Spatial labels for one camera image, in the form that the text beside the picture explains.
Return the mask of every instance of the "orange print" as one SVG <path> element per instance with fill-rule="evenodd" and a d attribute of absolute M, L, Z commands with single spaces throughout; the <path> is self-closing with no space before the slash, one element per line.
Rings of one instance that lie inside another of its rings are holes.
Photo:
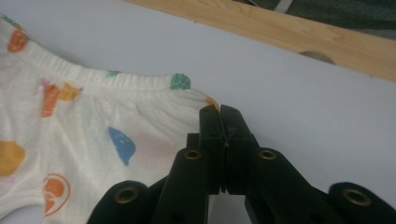
<path fill-rule="evenodd" d="M 212 97 L 206 96 L 205 101 L 206 101 L 206 105 L 214 105 L 215 108 L 216 108 L 217 110 L 219 110 L 219 105 L 218 105 L 218 103 L 217 103 Z"/>
<path fill-rule="evenodd" d="M 61 175 L 49 174 L 44 180 L 44 196 L 46 199 L 45 217 L 58 212 L 70 196 L 69 182 Z"/>
<path fill-rule="evenodd" d="M 79 96 L 79 89 L 73 87 L 69 83 L 65 82 L 64 86 L 59 92 L 59 99 L 62 101 L 72 101 Z"/>
<path fill-rule="evenodd" d="M 0 177 L 17 171 L 25 158 L 25 150 L 14 141 L 0 141 Z"/>
<path fill-rule="evenodd" d="M 59 88 L 55 85 L 49 85 L 44 89 L 44 104 L 41 111 L 41 117 L 51 117 L 55 110 L 56 101 L 58 100 Z"/>
<path fill-rule="evenodd" d="M 24 34 L 20 30 L 15 30 L 12 33 L 11 38 L 9 39 L 7 49 L 9 52 L 15 53 L 20 52 L 26 48 L 28 38 L 26 34 Z"/>

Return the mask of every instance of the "white fabric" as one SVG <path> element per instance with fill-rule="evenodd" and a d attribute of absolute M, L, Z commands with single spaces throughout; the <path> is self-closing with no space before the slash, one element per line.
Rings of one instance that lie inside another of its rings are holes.
<path fill-rule="evenodd" d="M 44 223 L 86 223 L 114 184 L 169 173 L 210 98 L 181 74 L 69 63 L 1 17 L 0 218 L 44 204 Z"/>

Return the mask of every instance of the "wooden board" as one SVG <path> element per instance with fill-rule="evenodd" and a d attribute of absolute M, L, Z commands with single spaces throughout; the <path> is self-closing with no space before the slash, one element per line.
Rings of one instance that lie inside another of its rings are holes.
<path fill-rule="evenodd" d="M 396 81 L 396 41 L 280 14 L 231 0 L 126 0 L 301 53 L 317 51 L 337 65 Z"/>

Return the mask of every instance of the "clamp jaw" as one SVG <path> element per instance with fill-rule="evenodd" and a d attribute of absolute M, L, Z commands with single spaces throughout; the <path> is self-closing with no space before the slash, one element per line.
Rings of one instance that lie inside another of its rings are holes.
<path fill-rule="evenodd" d="M 315 189 L 278 151 L 260 147 L 241 113 L 227 105 L 200 111 L 200 132 L 189 133 L 169 176 L 149 188 L 113 186 L 89 224 L 204 224 L 209 194 L 246 195 L 250 220 L 262 223 L 396 223 L 396 211 L 370 190 L 338 183 Z"/>

